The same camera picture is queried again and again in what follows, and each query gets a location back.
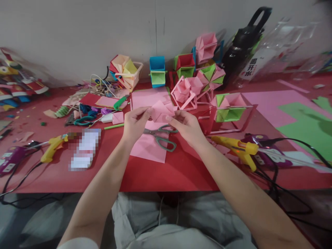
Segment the green paper sheet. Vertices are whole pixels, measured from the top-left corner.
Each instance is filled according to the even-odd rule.
[[[215,71],[215,64],[213,64],[207,68],[201,69],[201,72],[205,75],[205,77],[207,78],[208,81],[211,80],[212,75],[214,74],[214,71]]]
[[[297,122],[278,127],[278,131],[289,138],[310,144],[326,160],[332,160],[332,120],[298,102],[281,105],[279,109],[297,119]],[[301,143],[298,145],[316,157],[308,147]]]
[[[315,102],[315,104],[318,105],[320,108],[328,111],[329,113],[332,113],[332,107],[328,98],[319,96],[317,99],[313,99],[312,101]]]
[[[180,67],[177,72],[179,78],[182,76],[185,78],[192,77],[194,75],[195,67]]]
[[[217,83],[217,84],[223,84],[223,82],[224,82],[224,77],[225,76],[222,76],[222,77],[220,77],[220,78],[217,78],[217,79],[215,79],[214,81],[213,81],[213,83]]]

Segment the scissors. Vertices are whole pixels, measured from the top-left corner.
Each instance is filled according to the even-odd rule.
[[[169,151],[169,152],[173,152],[173,151],[175,150],[175,148],[176,148],[176,143],[171,142],[171,141],[169,141],[169,140],[166,139],[166,138],[159,137],[159,136],[156,134],[156,133],[160,133],[160,132],[165,132],[165,133],[168,133],[168,134],[170,134],[170,133],[178,133],[178,132],[179,132],[178,130],[165,130],[164,128],[166,128],[166,127],[170,127],[170,125],[166,124],[166,125],[164,125],[164,126],[161,126],[158,130],[144,129],[143,134],[150,134],[150,135],[154,136],[154,137],[156,138],[156,142],[157,142],[157,144],[158,144],[160,147],[162,147],[164,150],[167,150],[167,151]],[[172,145],[173,145],[173,149],[167,149],[167,146],[166,146],[166,147],[162,146],[162,145],[160,144],[160,141],[164,141],[164,142],[166,142],[166,143],[168,143],[168,144],[172,144]]]

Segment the purple power strip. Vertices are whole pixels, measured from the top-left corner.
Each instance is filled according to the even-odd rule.
[[[26,147],[13,146],[0,158],[0,174],[10,173],[25,156]]]

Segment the green paper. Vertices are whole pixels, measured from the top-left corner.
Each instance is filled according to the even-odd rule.
[[[315,102],[315,104],[318,105],[320,108],[328,111],[329,113],[332,113],[332,107],[328,98],[319,96],[317,99],[313,99],[312,101]]]
[[[332,121],[330,119],[298,102],[281,105],[279,109],[295,118],[297,122],[278,127],[278,131],[289,138],[310,144],[326,160],[332,161]],[[316,157],[308,147],[301,143],[298,145]]]
[[[209,88],[210,88],[209,84],[206,85],[206,86],[204,87],[204,89],[203,89],[203,92],[207,91]]]
[[[165,71],[151,71],[151,83],[153,85],[165,84]]]
[[[225,98],[225,95],[227,95],[229,93],[225,93],[225,94],[217,94],[215,97],[217,99],[217,107],[219,107],[222,103],[222,101],[224,100]]]
[[[220,77],[220,78],[217,78],[217,79],[215,79],[214,81],[213,81],[213,83],[217,83],[217,84],[223,84],[223,81],[224,81],[224,77],[225,76],[222,76],[222,77]]]
[[[182,76],[185,78],[192,77],[194,75],[195,67],[180,67],[177,72],[179,78]]]
[[[174,57],[174,70],[176,70],[176,66],[177,66],[177,61],[178,61],[178,59],[179,59],[179,56],[178,56],[178,55]]]
[[[207,67],[207,68],[203,68],[201,69],[201,72],[205,75],[205,77],[207,78],[207,80],[210,82],[212,75],[214,74],[215,71],[215,64]]]
[[[245,108],[231,108],[217,110],[216,122],[232,122],[240,120]]]

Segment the pink paper sheet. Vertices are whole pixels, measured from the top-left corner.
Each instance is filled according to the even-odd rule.
[[[147,121],[145,128],[149,130],[157,130],[159,127],[166,125],[166,123],[155,123],[153,121]],[[165,132],[158,133],[158,136],[168,138],[168,134]],[[166,143],[161,141],[163,146],[167,146]],[[143,134],[130,152],[131,156],[136,156],[159,163],[165,163],[166,150],[162,149],[156,142],[156,138],[150,134]]]
[[[310,91],[304,90],[304,89],[302,89],[302,88],[300,88],[300,87],[298,87],[298,86],[295,86],[295,85],[293,85],[293,84],[291,84],[291,83],[289,83],[289,82],[287,82],[287,81],[283,81],[283,80],[277,80],[277,81],[278,81],[279,83],[285,85],[285,86],[288,86],[288,87],[290,87],[290,88],[293,88],[293,89],[295,89],[295,90],[298,90],[299,92],[303,92],[303,93],[309,93],[309,92],[310,92]]]
[[[145,106],[153,106],[159,100],[163,104],[171,102],[167,89],[164,87],[138,90],[132,92],[131,94],[131,102],[133,109]]]
[[[123,112],[116,112],[113,113],[113,121],[112,123],[115,125],[120,124],[120,123],[124,123],[125,122],[125,118],[123,116]]]
[[[175,116],[172,103],[164,105],[160,100],[152,106],[151,118],[156,123],[167,123],[167,116]]]
[[[257,110],[274,126],[281,127],[296,122],[296,119],[284,113],[278,107],[299,102],[332,119],[332,115],[294,90],[242,93],[251,103],[258,104]]]
[[[96,105],[101,105],[101,106],[105,106],[105,107],[113,107],[114,104],[118,101],[118,99],[114,99],[114,98],[108,98],[108,97],[100,97],[100,99],[96,102]],[[123,104],[120,106],[121,109],[125,108],[125,106],[127,105],[127,101],[123,102]]]

